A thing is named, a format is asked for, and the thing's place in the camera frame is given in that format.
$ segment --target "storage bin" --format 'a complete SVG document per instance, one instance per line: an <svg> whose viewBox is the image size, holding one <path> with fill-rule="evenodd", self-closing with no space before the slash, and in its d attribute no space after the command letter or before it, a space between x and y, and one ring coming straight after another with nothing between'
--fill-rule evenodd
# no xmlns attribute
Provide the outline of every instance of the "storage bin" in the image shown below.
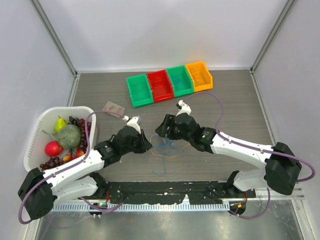
<svg viewBox="0 0 320 240"><path fill-rule="evenodd" d="M132 106L134 108L154 102L147 75L141 74L127 77L126 84L128 85Z"/></svg>
<svg viewBox="0 0 320 240"><path fill-rule="evenodd" d="M180 97L194 92L194 84L186 66L176 66L166 69L173 88L174 97Z"/></svg>
<svg viewBox="0 0 320 240"><path fill-rule="evenodd" d="M34 168L38 168L40 164L47 162L50 157L45 153L45 146L47 143L54 141L52 137L47 133L55 134L54 127L56 125L58 117L65 120L69 119L69 116L79 119L87 119L88 115L93 110L87 106L70 106L70 107L52 107L44 111L36 120L35 126L32 130L32 135L29 139L27 149L25 151L23 165L26 171L30 171ZM96 127L96 116L90 117L91 131L90 131L90 149L96 145L98 130ZM58 156L62 158L68 153L68 149L64 149Z"/></svg>
<svg viewBox="0 0 320 240"><path fill-rule="evenodd" d="M203 61L185 65L193 81L194 92L212 89L214 87L213 77Z"/></svg>
<svg viewBox="0 0 320 240"><path fill-rule="evenodd" d="M153 101L160 102L174 97L174 91L166 70L146 74L153 96Z"/></svg>

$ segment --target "small package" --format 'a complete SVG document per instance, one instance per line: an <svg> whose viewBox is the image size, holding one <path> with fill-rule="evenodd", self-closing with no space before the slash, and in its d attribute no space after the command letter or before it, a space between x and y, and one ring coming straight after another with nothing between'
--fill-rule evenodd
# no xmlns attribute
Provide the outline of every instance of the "small package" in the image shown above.
<svg viewBox="0 0 320 240"><path fill-rule="evenodd" d="M111 111L113 113L117 113L117 114L120 114L120 115L124 115L125 114L125 108L122 107L122 106L119 106L118 104L115 104L111 101L108 101L106 103L106 105L104 106L103 108L104 111ZM112 113L109 113L110 115L112 116L115 116L116 118L120 118L119 116L117 115L114 115Z"/></svg>

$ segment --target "apple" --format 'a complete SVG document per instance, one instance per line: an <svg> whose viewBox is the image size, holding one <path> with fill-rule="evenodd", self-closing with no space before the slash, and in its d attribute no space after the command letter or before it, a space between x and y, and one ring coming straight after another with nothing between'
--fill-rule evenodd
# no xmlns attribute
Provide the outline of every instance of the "apple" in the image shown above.
<svg viewBox="0 0 320 240"><path fill-rule="evenodd" d="M71 161L72 160L72 155L71 154L66 154L66 155L64 155L64 157L62 158L62 160L64 161L64 162L69 162L69 161Z"/></svg>
<svg viewBox="0 0 320 240"><path fill-rule="evenodd" d="M59 145L57 141L51 141L47 145L45 145L44 152L48 156L57 156L59 155L64 148Z"/></svg>
<svg viewBox="0 0 320 240"><path fill-rule="evenodd" d="M81 156L83 156L85 153L84 153L84 151L76 151L76 153L75 153L75 158L79 158L79 157L81 157Z"/></svg>

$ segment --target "white basket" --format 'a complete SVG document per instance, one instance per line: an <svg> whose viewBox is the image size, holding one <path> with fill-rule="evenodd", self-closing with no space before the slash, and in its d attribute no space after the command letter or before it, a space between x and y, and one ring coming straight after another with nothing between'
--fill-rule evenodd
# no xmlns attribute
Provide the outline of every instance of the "white basket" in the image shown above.
<svg viewBox="0 0 320 240"><path fill-rule="evenodd" d="M88 115L93 110L87 106L70 106L70 107L52 107L44 111L36 120L30 137L27 149L24 154L23 165L27 172L34 168L38 168L40 164L47 162L50 157L45 153L45 146L47 143L54 141L52 137L43 132L54 134L54 127L56 125L58 116L69 120L69 116L79 119L87 119ZM90 148L92 149L97 142L97 127L96 116L90 117L91 131L90 131ZM69 150L64 149L59 157L63 157Z"/></svg>

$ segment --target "white wall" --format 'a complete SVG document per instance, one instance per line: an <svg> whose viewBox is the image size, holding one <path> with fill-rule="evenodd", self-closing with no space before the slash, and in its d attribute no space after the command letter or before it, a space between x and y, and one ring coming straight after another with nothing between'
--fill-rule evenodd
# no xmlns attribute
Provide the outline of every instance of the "white wall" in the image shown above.
<svg viewBox="0 0 320 240"><path fill-rule="evenodd" d="M75 68L251 67L286 0L40 0Z"/></svg>
<svg viewBox="0 0 320 240"><path fill-rule="evenodd" d="M28 0L0 7L0 233L20 240L18 189L27 172L23 156L37 117L65 106L72 75Z"/></svg>
<svg viewBox="0 0 320 240"><path fill-rule="evenodd" d="M303 192L320 223L320 2L299 0L257 69L276 138L315 166ZM304 167L303 176L310 174Z"/></svg>

